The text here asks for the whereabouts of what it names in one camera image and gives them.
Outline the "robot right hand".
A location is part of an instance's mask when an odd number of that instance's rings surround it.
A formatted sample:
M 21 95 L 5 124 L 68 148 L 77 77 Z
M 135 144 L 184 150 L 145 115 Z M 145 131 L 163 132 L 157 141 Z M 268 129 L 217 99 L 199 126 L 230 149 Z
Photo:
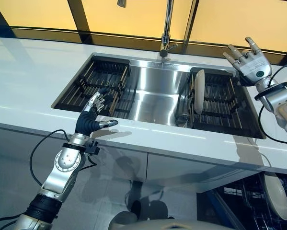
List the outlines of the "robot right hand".
M 251 50 L 240 52 L 232 44 L 228 45 L 232 56 L 224 52 L 223 56 L 237 70 L 240 78 L 240 84 L 245 87 L 254 86 L 259 81 L 271 76 L 272 68 L 259 48 L 259 46 L 250 37 L 245 38 Z

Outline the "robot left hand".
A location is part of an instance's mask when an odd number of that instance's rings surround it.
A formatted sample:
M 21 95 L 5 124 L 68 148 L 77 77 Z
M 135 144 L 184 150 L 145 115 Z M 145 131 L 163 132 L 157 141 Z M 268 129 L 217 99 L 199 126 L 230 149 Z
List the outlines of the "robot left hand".
M 97 116 L 102 111 L 104 106 L 113 98 L 112 95 L 106 95 L 108 92 L 108 88 L 101 88 L 87 101 L 77 119 L 75 134 L 81 134 L 89 137 L 94 131 L 107 127 L 113 127 L 118 124 L 118 121 L 114 119 L 96 121 Z

